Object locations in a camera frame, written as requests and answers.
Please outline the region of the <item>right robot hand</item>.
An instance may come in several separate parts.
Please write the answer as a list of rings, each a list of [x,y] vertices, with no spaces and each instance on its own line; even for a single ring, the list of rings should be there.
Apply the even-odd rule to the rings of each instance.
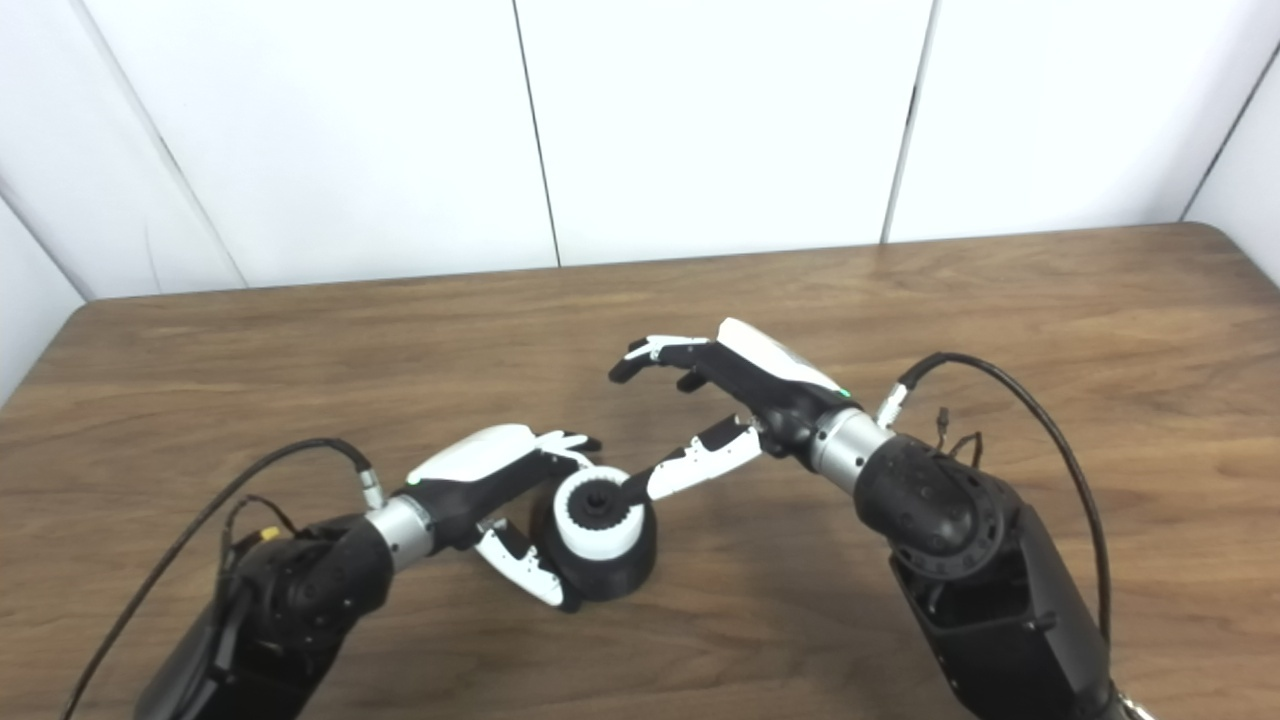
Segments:
[[[620,498],[648,503],[726,475],[768,454],[794,457],[809,471],[824,473],[852,488],[856,460],[884,442],[879,429],[850,393],[745,322],[727,318],[713,340],[650,334],[632,342],[609,370],[626,383],[648,366],[686,373],[677,387],[691,393],[713,384],[745,406],[745,421],[731,415],[695,436],[689,446],[622,483]]]

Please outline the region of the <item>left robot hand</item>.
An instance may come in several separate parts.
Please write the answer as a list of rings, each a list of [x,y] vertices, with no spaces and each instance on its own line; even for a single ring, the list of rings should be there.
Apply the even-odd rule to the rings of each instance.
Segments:
[[[544,482],[593,468],[596,438],[571,430],[535,433],[525,424],[474,432],[419,464],[393,493],[390,506],[410,515],[399,564],[443,550],[472,550],[500,577],[535,600],[577,612],[581,594],[568,587],[534,541],[494,511]]]

